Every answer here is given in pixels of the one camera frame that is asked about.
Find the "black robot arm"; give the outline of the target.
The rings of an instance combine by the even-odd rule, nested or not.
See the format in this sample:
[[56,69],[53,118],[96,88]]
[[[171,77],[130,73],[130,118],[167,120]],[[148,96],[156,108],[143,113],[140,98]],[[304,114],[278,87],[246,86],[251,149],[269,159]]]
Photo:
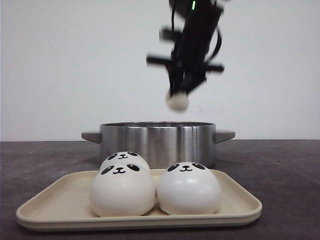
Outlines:
[[224,8],[211,0],[171,0],[172,15],[184,19],[181,31],[174,26],[162,28],[161,40],[174,43],[170,58],[148,55],[146,62],[165,66],[169,77],[169,97],[188,95],[206,81],[207,72],[224,71],[224,66],[211,65],[206,55],[214,33],[219,34],[219,19]]

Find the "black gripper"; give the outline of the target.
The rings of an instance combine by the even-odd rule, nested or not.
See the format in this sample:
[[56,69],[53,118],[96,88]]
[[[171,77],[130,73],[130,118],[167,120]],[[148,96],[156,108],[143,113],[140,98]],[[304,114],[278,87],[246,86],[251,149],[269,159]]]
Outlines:
[[222,9],[191,10],[185,18],[183,31],[169,28],[159,31],[161,40],[174,42],[171,56],[148,55],[146,62],[168,67],[170,97],[184,92],[188,95],[206,81],[206,72],[222,73],[225,70],[221,64],[210,65],[205,60],[213,34],[219,30],[222,13]]

